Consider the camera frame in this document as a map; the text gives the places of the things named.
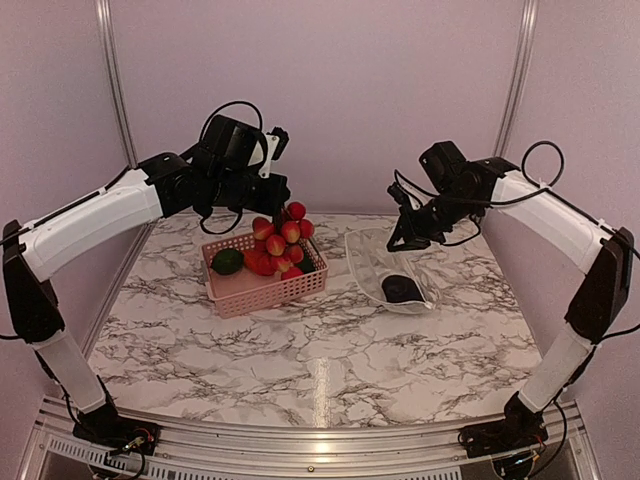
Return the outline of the clear dotted zip top bag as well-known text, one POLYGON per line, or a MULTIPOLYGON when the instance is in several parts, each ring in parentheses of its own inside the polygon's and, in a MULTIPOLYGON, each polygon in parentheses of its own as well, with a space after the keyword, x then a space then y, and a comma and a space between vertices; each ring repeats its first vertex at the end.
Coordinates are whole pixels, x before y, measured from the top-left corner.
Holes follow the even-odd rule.
POLYGON ((390 236, 391 229, 382 227, 348 231, 344 235, 347 263, 357 286, 375 304, 396 314, 426 315, 434 311, 440 301, 439 289, 426 273, 417 271, 417 265, 406 252, 387 251, 386 244, 390 236), (413 279, 424 301, 388 303, 381 283, 389 275, 403 275, 413 279))

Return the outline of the purple eggplant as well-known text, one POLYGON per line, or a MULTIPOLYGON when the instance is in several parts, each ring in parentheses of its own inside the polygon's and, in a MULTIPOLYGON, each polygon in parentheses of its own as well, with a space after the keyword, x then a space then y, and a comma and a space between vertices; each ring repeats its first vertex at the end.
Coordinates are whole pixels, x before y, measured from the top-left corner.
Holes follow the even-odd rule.
POLYGON ((388 303, 424 301, 417 283, 407 276, 389 275, 382 280, 381 288, 388 303))

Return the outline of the green avocado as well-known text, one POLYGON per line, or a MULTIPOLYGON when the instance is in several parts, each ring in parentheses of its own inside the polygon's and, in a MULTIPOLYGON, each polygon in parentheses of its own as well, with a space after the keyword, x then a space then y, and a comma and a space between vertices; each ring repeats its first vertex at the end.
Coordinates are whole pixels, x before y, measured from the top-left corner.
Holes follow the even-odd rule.
POLYGON ((226 248, 219 250, 210 262, 210 268, 221 276, 233 275, 244 266, 244 254, 240 250, 226 248))

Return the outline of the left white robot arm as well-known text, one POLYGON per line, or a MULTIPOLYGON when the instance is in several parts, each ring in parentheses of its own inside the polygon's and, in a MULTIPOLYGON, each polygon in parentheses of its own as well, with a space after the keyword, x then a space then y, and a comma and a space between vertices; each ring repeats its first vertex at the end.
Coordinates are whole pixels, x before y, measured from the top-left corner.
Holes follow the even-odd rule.
POLYGON ((15 334, 44 361, 86 426, 106 445, 125 438, 126 423, 109 407, 108 393, 66 331, 51 278, 105 241, 187 209, 208 218, 216 207, 277 214, 290 197, 287 178, 258 164, 221 167, 213 176, 173 153, 124 170, 114 181, 22 226, 5 225, 2 272, 15 334))

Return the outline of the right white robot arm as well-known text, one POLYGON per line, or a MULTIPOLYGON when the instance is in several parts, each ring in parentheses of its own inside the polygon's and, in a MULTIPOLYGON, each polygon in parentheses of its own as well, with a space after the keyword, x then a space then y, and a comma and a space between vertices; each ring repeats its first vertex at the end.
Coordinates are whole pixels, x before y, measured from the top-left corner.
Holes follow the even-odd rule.
POLYGON ((576 382, 627 302, 636 251, 632 233, 597 220, 535 181, 522 166, 493 157, 471 161, 460 154, 425 153, 420 162, 434 186, 417 185, 400 171, 388 189, 399 219, 391 252, 445 245, 461 220, 474 222, 495 210, 523 225, 560 253, 581 275, 563 324, 541 363, 504 407, 500 420, 464 427, 463 446, 515 448, 544 438, 543 413, 576 382))

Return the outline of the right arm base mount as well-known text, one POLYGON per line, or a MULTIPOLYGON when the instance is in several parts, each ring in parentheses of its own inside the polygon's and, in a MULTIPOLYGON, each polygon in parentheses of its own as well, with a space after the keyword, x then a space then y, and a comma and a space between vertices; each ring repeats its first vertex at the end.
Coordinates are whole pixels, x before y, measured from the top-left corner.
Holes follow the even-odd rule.
POLYGON ((458 443, 464 448, 468 458, 479 458, 542 444, 548 438, 546 425, 541 418, 524 424, 501 419, 461 428, 458 443))

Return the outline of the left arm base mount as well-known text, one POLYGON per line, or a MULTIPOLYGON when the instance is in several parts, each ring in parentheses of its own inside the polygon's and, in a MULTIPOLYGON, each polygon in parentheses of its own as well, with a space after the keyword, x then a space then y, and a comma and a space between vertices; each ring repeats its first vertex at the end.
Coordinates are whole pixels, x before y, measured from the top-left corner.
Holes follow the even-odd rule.
POLYGON ((151 456, 159 433, 158 424, 124 417, 110 401, 89 413, 79 411, 73 429, 76 438, 109 447, 116 455, 137 451, 151 456))

